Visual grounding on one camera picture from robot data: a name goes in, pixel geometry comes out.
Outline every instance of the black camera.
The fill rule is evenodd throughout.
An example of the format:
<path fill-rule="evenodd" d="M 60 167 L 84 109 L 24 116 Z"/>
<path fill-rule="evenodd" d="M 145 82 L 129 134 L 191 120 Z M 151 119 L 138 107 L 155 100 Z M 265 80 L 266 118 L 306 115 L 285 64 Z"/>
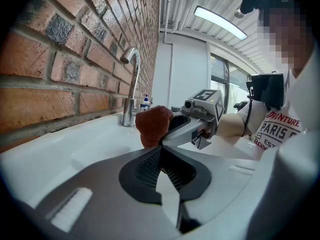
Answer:
<path fill-rule="evenodd" d="M 265 103 L 268 109 L 280 109 L 284 104 L 284 74 L 253 74 L 246 82 L 250 91 L 249 99 Z"/>
<path fill-rule="evenodd" d="M 235 108 L 238 112 L 240 110 L 242 110 L 247 104 L 248 104 L 249 101 L 245 100 L 245 101 L 241 101 L 239 103 L 236 103 L 233 105 L 233 108 Z"/>

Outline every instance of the faucet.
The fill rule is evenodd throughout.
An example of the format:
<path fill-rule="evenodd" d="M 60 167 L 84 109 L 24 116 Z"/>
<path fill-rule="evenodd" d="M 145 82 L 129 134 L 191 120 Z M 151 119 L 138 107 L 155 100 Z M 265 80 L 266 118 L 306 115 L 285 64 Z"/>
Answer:
<path fill-rule="evenodd" d="M 120 61 L 123 64 L 128 64 L 133 56 L 135 56 L 135 68 L 132 73 L 129 95 L 128 98 L 125 99 L 122 118 L 122 125 L 126 127 L 131 127 L 135 125 L 135 116 L 137 113 L 140 112 L 139 108 L 135 108 L 136 100 L 134 99 L 140 72 L 140 52 L 137 47 L 131 46 L 124 51 L 120 58 Z"/>

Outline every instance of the corrugated ceiling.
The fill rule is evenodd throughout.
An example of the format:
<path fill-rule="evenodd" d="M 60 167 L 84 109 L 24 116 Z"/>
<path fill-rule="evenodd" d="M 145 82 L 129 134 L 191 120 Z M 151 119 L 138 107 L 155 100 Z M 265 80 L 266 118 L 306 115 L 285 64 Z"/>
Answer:
<path fill-rule="evenodd" d="M 258 11 L 255 10 L 254 12 L 245 15 L 242 19 L 238 19 L 234 16 L 234 11 L 239 7 L 241 1 L 242 0 L 183 0 L 179 12 L 179 0 L 171 0 L 168 28 L 172 29 L 175 25 L 175 21 L 177 21 L 177 30 L 183 31 L 184 28 L 187 28 L 195 32 L 206 34 L 208 37 L 219 39 L 246 56 L 262 72 L 270 73 L 275 69 L 266 61 L 263 51 L 259 49 L 257 41 Z M 165 23 L 164 6 L 167 6 L 167 3 L 165 0 L 162 0 L 160 13 L 161 27 L 163 27 L 163 24 Z M 223 16 L 243 30 L 248 35 L 248 38 L 241 41 L 222 27 L 205 19 L 196 17 L 194 15 L 196 6 L 205 7 Z"/>

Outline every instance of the bottle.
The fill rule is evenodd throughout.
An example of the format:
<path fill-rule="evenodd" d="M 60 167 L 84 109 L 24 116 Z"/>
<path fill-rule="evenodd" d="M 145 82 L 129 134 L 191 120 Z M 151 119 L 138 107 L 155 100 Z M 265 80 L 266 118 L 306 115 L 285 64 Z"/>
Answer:
<path fill-rule="evenodd" d="M 148 95 L 144 94 L 144 101 L 140 104 L 140 110 L 146 111 L 150 108 L 150 102 L 148 101 Z"/>

